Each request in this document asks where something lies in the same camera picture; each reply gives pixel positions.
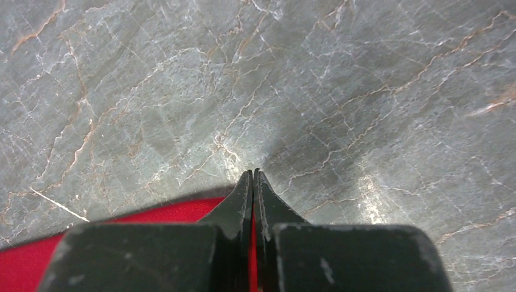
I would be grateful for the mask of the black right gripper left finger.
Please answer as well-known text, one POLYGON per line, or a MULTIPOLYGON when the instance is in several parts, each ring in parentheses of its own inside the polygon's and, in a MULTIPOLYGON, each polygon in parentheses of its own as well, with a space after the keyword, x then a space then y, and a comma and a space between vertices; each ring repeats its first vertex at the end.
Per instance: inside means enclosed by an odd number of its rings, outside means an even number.
POLYGON ((39 291, 248 291, 253 173, 196 223, 84 224, 57 245, 39 291))

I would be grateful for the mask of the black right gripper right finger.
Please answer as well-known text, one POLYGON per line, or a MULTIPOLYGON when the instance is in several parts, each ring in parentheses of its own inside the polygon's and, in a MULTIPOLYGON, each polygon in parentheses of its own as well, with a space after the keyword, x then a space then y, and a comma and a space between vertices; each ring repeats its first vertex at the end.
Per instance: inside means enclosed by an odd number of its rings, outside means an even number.
POLYGON ((253 178, 259 291, 451 291, 428 235, 403 224, 311 224, 253 178))

